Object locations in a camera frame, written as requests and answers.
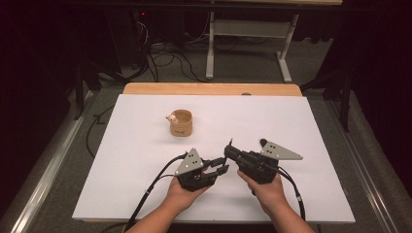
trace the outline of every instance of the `forearm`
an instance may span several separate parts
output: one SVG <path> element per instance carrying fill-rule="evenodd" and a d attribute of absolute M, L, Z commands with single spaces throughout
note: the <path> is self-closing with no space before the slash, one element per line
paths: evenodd
<path fill-rule="evenodd" d="M 162 203 L 139 220 L 127 233 L 165 233 L 178 215 L 179 212 L 165 207 Z"/>
<path fill-rule="evenodd" d="M 268 214 L 276 232 L 314 232 L 306 221 L 304 221 L 287 203 L 273 208 Z"/>

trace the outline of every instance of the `table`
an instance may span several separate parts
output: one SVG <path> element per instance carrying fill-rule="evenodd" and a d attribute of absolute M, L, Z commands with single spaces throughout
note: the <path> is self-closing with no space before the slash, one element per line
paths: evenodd
<path fill-rule="evenodd" d="M 239 95 L 244 92 L 253 95 Z M 162 113 L 166 115 L 178 107 L 193 113 L 190 137 L 173 137 L 168 132 L 168 122 Z M 261 108 L 264 114 L 257 111 Z M 266 124 L 244 123 L 251 118 L 264 120 Z M 214 130 L 218 133 L 213 132 L 213 137 L 209 137 Z M 223 156 L 229 137 L 233 137 L 233 145 L 240 150 L 258 151 L 257 134 L 267 135 L 269 140 L 304 156 L 301 161 L 282 161 L 281 164 L 298 185 L 308 221 L 355 221 L 310 107 L 306 98 L 300 96 L 298 87 L 294 84 L 231 83 L 128 84 L 112 113 L 73 218 L 127 220 L 145 188 L 171 157 L 191 147 L 204 159 Z M 229 171 L 218 177 L 215 185 L 192 208 L 178 216 L 178 222 L 259 223 L 270 220 L 235 174 L 237 165 L 231 161 L 228 164 Z M 171 166 L 166 174 L 173 174 L 178 165 Z M 159 181 L 138 218 L 160 203 L 168 183 L 165 179 Z M 291 206 L 298 212 L 292 186 L 288 183 L 284 186 Z"/>
<path fill-rule="evenodd" d="M 341 5 L 341 0 L 224 0 L 224 2 L 250 2 L 250 3 L 271 3 L 271 4 L 295 4 L 295 5 Z M 209 23 L 209 48 L 206 62 L 206 79 L 212 80 L 214 73 L 215 35 L 226 36 L 248 36 L 248 37 L 269 37 L 283 39 L 284 44 L 281 50 L 276 51 L 282 77 L 285 83 L 291 83 L 292 78 L 285 60 L 289 46 L 292 41 L 294 29 L 296 28 L 298 14 L 294 14 L 291 21 L 269 22 L 269 21 L 248 21 L 248 20 L 227 20 L 215 19 L 215 13 L 210 13 Z"/>

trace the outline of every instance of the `hand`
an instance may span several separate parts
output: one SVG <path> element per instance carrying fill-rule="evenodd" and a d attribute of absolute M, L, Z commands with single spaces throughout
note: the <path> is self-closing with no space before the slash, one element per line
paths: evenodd
<path fill-rule="evenodd" d="M 248 187 L 253 191 L 261 205 L 261 208 L 269 216 L 272 216 L 281 207 L 289 205 L 285 192 L 282 186 L 282 180 L 279 174 L 276 175 L 272 183 L 258 184 L 252 178 L 248 177 L 241 171 L 237 171 L 239 177 L 241 177 Z"/>
<path fill-rule="evenodd" d="M 178 215 L 193 204 L 197 197 L 205 192 L 208 187 L 203 187 L 194 192 L 187 191 L 181 187 L 177 178 L 173 178 L 167 195 L 161 205 L 166 206 L 170 210 L 173 210 Z"/>

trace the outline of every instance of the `small wooden container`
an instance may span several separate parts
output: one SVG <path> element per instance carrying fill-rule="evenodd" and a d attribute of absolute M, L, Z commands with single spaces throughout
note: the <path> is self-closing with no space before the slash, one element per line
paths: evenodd
<path fill-rule="evenodd" d="M 170 123 L 170 133 L 177 137 L 190 136 L 193 128 L 191 112 L 188 110 L 176 110 L 173 113 L 176 116 L 177 122 Z"/>

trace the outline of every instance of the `person's left hand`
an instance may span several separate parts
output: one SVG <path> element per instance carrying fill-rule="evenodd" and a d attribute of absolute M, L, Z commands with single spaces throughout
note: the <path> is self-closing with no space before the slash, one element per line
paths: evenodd
<path fill-rule="evenodd" d="M 205 192 L 210 186 L 203 187 L 194 192 L 187 191 L 181 187 L 177 178 L 173 178 L 169 185 L 166 198 L 162 205 L 174 210 L 177 214 L 183 212 L 193 204 L 198 196 Z"/>

